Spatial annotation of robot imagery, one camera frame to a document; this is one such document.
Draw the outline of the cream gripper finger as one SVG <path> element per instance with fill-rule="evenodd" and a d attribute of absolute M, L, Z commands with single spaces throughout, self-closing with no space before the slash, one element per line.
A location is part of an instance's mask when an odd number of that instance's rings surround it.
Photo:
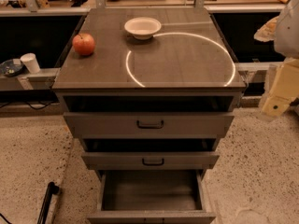
<path fill-rule="evenodd" d="M 268 96 L 262 99 L 261 111 L 268 117 L 281 116 L 290 106 L 290 101 L 278 96 Z"/>

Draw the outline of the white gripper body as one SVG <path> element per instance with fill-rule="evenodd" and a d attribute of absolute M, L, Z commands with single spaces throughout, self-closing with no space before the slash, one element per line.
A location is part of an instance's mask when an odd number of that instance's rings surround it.
<path fill-rule="evenodd" d="M 293 102 L 299 97 L 299 60 L 286 58 L 279 66 L 269 69 L 270 90 L 268 98 L 280 102 Z"/>

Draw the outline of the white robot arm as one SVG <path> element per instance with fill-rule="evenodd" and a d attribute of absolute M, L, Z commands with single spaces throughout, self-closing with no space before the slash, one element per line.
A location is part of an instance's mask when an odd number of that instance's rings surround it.
<path fill-rule="evenodd" d="M 276 118 L 299 96 L 299 0 L 289 0 L 277 17 L 255 33 L 254 39 L 273 40 L 275 51 L 285 57 L 260 102 L 262 113 Z"/>

